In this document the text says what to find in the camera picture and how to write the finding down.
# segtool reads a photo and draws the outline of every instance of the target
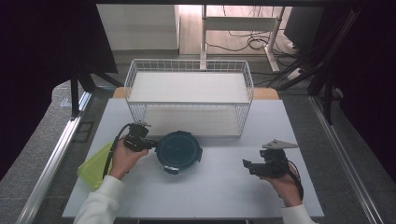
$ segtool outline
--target white wall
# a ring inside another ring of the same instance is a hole
[[[97,7],[111,49],[178,49],[178,6]]]

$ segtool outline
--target white sleeve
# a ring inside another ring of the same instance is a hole
[[[124,187],[117,178],[111,175],[105,176],[99,189],[88,195],[74,223],[113,223],[120,209],[119,199]]]
[[[281,211],[284,224],[315,224],[303,204],[282,208]]]

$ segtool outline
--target wrist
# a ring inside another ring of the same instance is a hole
[[[114,169],[111,169],[109,175],[117,178],[118,180],[122,180],[122,178],[125,176],[125,173],[126,172],[124,172],[123,170],[114,168]]]
[[[283,204],[285,204],[286,207],[294,207],[303,204],[303,202],[300,197],[288,197],[283,199]]]

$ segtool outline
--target cable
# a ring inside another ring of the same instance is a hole
[[[331,38],[333,38],[338,33],[346,19],[347,15],[344,15],[342,18],[340,18],[339,21],[334,24],[330,32],[327,33],[327,35],[323,39],[319,40],[319,42],[312,49],[304,53],[300,52],[297,57],[304,59],[305,61],[312,61],[318,56],[321,56],[323,50],[325,50],[326,47],[330,44]]]
[[[280,48],[280,46],[277,44],[276,41],[275,41],[275,44],[276,44],[277,48],[279,49],[278,54],[289,55],[290,57],[297,58],[297,55],[296,55],[296,54],[289,54],[289,53],[283,52],[282,49]]]
[[[257,85],[260,85],[260,84],[262,84],[264,82],[269,82],[269,81],[271,81],[271,80],[264,80],[264,81],[261,81],[261,82],[258,82],[258,83],[253,83],[253,86],[257,86]]]
[[[114,139],[113,145],[111,145],[110,151],[108,152],[108,155],[107,155],[106,164],[105,164],[105,168],[103,171],[103,178],[105,178],[105,175],[107,175],[107,173],[108,173],[108,167],[110,166],[111,158],[113,158],[113,154],[114,154],[114,151],[116,150],[117,143],[120,141],[121,134],[127,127],[130,127],[131,125],[132,125],[131,123],[125,124],[122,127],[122,129],[120,130],[119,134]]]
[[[287,67],[285,70],[283,70],[281,73],[279,73],[279,75],[276,78],[274,78],[270,83],[268,83],[266,87],[269,88],[271,86],[271,84],[273,84],[275,81],[281,79],[289,71],[292,71],[293,69],[296,69],[297,67],[299,67],[300,64],[301,64],[300,60],[294,61],[289,67]]]
[[[280,168],[282,168],[282,170],[291,177],[291,179],[296,184],[297,190],[298,190],[298,192],[300,194],[300,199],[302,201],[303,198],[304,198],[304,188],[303,188],[303,184],[301,183],[301,177],[300,177],[300,173],[298,172],[297,166],[292,161],[287,160],[288,165],[286,165],[286,164],[283,164],[282,161],[278,160],[277,158],[275,158],[273,156],[270,156],[270,155],[267,155],[267,156],[271,157],[272,160],[274,160],[277,163],[277,165]],[[290,170],[290,168],[289,168],[289,164],[290,163],[294,166],[294,169],[296,170],[297,176]]]
[[[253,34],[253,32],[250,31],[250,35],[232,35],[232,34],[231,34],[231,31],[228,31],[228,33],[229,33],[230,36],[246,37],[246,36],[252,36],[252,35],[261,35],[261,34],[265,34],[265,33],[268,33],[268,31],[257,32],[257,33],[255,33],[255,34]]]
[[[255,47],[251,46],[251,43],[253,43],[253,42],[260,42],[261,45],[258,48],[255,48]],[[262,38],[257,38],[256,36],[251,36],[250,38],[247,39],[247,45],[251,49],[264,49],[268,45],[268,40],[264,40]]]
[[[286,78],[288,77],[284,76],[276,83],[276,89],[279,87],[279,84],[282,83]]]
[[[225,14],[225,6],[224,5],[221,6],[221,11],[224,13],[224,16],[226,17],[227,15]]]
[[[257,74],[257,75],[268,75],[268,76],[275,76],[278,75],[278,73],[263,73],[263,72],[250,72],[251,75]]]
[[[257,13],[257,17],[260,17],[260,11],[262,10],[262,7],[259,7],[259,12]]]
[[[253,12],[253,17],[254,17],[254,11],[256,11],[256,7],[253,7],[253,9],[250,10],[250,12],[247,14],[247,16],[250,16],[251,12]]]
[[[246,45],[246,46],[244,46],[244,47],[241,48],[241,49],[227,49],[227,48],[224,48],[224,47],[219,46],[219,45],[211,45],[211,44],[208,44],[207,42],[206,42],[206,44],[207,44],[208,46],[210,46],[210,47],[219,48],[219,49],[226,49],[226,50],[229,50],[229,51],[240,51],[240,50],[246,49],[246,48],[248,47],[248,45]]]
[[[292,65],[292,63],[289,63],[289,64],[283,63],[283,62],[280,61],[280,59],[282,59],[282,58],[295,58],[295,57],[292,56],[292,55],[288,55],[288,54],[279,54],[279,55],[277,55],[276,61],[278,63],[282,64],[283,66],[289,67],[289,66]]]

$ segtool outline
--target hand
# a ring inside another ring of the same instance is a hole
[[[289,164],[289,168],[297,176],[297,172],[294,167]],[[300,199],[300,193],[297,189],[297,186],[294,183],[294,180],[288,174],[280,178],[261,176],[260,179],[270,182],[279,197],[283,199],[283,203],[286,207],[293,207],[303,204]]]
[[[123,137],[117,143],[113,154],[113,167],[109,173],[109,175],[112,175],[119,180],[121,180],[125,174],[134,167],[140,158],[146,156],[149,153],[147,149],[143,149],[140,152],[132,151],[123,144]]]

